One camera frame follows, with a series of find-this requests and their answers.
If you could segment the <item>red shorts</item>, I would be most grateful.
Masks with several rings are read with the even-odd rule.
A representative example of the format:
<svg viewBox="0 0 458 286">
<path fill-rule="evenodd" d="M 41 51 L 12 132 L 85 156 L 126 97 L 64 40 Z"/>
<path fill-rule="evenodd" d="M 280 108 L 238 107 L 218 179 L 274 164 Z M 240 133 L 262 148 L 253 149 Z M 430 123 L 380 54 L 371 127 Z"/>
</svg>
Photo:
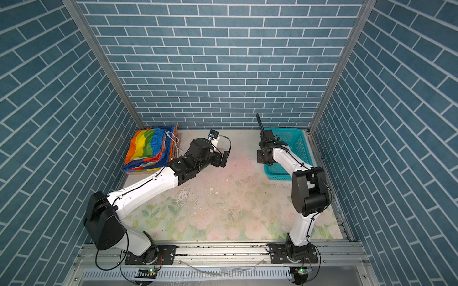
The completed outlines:
<svg viewBox="0 0 458 286">
<path fill-rule="evenodd" d="M 137 131 L 130 140 L 123 170 L 140 172 L 163 168 L 173 157 L 177 125 Z"/>
</svg>

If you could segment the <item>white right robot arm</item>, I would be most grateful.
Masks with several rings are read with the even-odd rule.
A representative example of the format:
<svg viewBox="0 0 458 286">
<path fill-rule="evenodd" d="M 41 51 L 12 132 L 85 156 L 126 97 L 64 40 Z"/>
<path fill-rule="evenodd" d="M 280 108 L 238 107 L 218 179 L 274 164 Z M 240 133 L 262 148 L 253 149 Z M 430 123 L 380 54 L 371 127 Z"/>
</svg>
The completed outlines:
<svg viewBox="0 0 458 286">
<path fill-rule="evenodd" d="M 289 242 L 295 247 L 303 247 L 311 243 L 316 220 L 331 203 L 326 174 L 323 168 L 303 162 L 283 141 L 262 139 L 259 146 L 258 163 L 268 166 L 277 163 L 292 178 L 291 199 L 297 215 Z"/>
</svg>

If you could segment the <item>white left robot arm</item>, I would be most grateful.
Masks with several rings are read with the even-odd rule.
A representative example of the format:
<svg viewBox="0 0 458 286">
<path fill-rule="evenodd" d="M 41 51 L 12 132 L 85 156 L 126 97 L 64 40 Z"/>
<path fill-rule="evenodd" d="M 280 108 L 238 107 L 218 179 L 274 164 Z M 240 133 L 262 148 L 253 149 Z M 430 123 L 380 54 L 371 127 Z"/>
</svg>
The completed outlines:
<svg viewBox="0 0 458 286">
<path fill-rule="evenodd" d="M 83 225 L 96 248 L 122 249 L 139 257 L 144 264 L 154 262 L 159 250 L 153 238 L 125 225 L 123 219 L 148 200 L 195 178 L 207 166 L 225 167 L 230 151 L 220 151 L 217 143 L 215 138 L 196 138 L 184 155 L 149 177 L 119 191 L 93 194 Z"/>
</svg>

